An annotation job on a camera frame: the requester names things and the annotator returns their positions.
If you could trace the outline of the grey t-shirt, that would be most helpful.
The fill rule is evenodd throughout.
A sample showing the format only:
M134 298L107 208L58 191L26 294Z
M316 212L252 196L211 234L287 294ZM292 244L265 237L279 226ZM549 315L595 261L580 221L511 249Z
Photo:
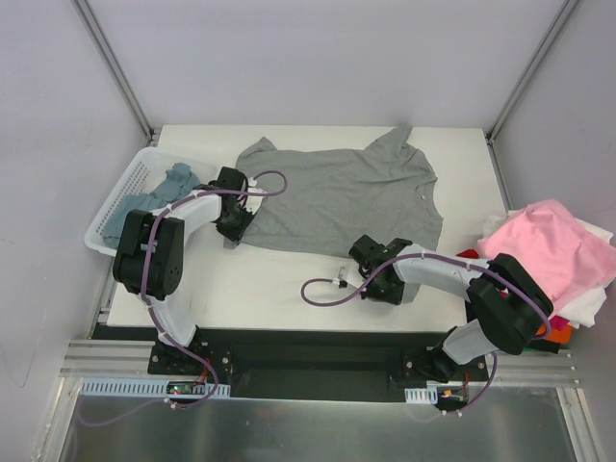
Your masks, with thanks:
M395 238L436 249L443 218L434 204L436 173L409 143L409 126L396 127L363 149L297 151L261 138L236 168L273 192L282 172L288 188L264 201L242 238L269 250L346 257L363 235Z

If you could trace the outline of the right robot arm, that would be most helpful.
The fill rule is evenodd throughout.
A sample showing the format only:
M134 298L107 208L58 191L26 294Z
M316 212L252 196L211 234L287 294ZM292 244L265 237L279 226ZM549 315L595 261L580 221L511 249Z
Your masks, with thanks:
M366 282L363 298L398 305L406 286L420 284L464 301L471 319L412 360L418 372L437 380L453 380L470 362L495 351L519 355L541 328L550 329L550 298L509 254L465 260L404 239L385 245L364 235L348 255Z

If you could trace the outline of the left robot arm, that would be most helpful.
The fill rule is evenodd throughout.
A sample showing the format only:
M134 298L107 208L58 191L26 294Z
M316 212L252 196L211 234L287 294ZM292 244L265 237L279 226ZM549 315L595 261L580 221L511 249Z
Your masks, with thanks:
M180 295L185 246L192 233L212 223L231 244L238 244L254 220L259 201L255 181L224 167L218 178L200 184L168 204L129 212L115 253L113 276L154 317L158 337L174 346L170 363L184 374L197 372L204 352L192 343L196 324L190 304Z

